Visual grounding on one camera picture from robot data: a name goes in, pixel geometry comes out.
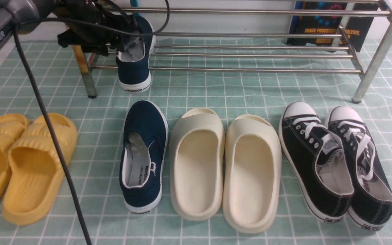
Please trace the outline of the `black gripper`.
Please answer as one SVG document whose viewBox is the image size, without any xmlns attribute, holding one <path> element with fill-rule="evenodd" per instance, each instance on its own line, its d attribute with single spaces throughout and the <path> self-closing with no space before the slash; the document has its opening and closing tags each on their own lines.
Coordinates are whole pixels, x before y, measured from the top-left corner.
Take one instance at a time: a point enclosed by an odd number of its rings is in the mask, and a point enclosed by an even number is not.
<svg viewBox="0 0 392 245">
<path fill-rule="evenodd" d="M 59 34 L 58 44 L 62 48 L 80 46 L 84 53 L 92 53 L 107 57 L 108 47 L 119 52 L 125 52 L 138 44 L 138 37 L 127 36 L 112 32 L 102 27 L 137 34 L 138 23 L 135 17 L 122 11 L 111 13 L 103 8 L 101 3 L 92 0 L 84 6 L 64 1 L 55 9 L 58 18 L 73 20 L 66 23 L 67 31 Z"/>
</svg>

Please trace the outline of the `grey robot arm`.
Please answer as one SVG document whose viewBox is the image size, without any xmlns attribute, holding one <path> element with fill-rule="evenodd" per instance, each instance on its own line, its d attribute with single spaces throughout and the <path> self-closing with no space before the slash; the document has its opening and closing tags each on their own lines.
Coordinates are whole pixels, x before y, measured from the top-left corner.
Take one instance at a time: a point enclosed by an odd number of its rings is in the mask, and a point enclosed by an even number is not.
<svg viewBox="0 0 392 245">
<path fill-rule="evenodd" d="M 14 33 L 31 33 L 54 14 L 69 26 L 58 35 L 64 47 L 79 45 L 83 51 L 104 55 L 110 44 L 123 51 L 129 34 L 137 33 L 136 19 L 113 1 L 106 3 L 117 13 L 106 10 L 101 0 L 0 0 L 0 50 Z"/>
</svg>

